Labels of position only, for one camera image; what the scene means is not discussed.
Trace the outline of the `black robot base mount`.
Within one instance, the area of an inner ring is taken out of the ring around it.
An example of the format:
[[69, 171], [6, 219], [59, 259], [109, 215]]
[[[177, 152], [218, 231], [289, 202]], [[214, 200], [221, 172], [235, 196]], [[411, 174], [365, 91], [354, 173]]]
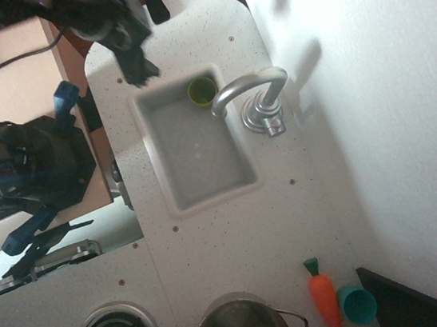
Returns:
[[75, 122], [72, 114], [0, 122], [0, 221], [81, 202], [96, 162]]

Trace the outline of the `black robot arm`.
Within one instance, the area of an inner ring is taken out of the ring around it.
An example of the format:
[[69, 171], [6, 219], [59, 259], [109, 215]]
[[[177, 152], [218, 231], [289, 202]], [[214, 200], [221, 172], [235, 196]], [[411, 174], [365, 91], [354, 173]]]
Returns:
[[0, 0], [0, 30], [32, 17], [67, 27], [110, 50], [132, 86], [145, 86], [160, 73], [143, 52], [152, 33], [138, 0]]

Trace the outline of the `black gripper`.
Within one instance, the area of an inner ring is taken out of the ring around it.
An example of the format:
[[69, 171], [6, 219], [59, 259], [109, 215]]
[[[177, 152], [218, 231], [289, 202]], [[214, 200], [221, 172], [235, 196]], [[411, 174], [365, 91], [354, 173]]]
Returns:
[[97, 0], [95, 13], [101, 31], [99, 42], [115, 55], [128, 84], [145, 86], [148, 78], [160, 76], [158, 66], [142, 52], [151, 27], [138, 0]]

